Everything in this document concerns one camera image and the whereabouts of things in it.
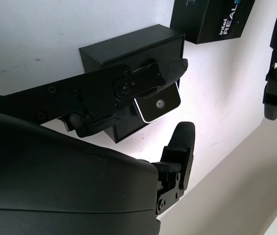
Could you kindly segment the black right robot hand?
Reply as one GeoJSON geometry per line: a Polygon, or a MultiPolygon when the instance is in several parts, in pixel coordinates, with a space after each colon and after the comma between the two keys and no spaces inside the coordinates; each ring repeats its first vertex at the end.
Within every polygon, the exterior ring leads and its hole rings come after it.
{"type": "Polygon", "coordinates": [[[180,122],[159,162],[82,141],[137,98],[179,80],[186,59],[114,65],[0,95],[0,235],[157,235],[183,196],[195,125],[180,122]]]}

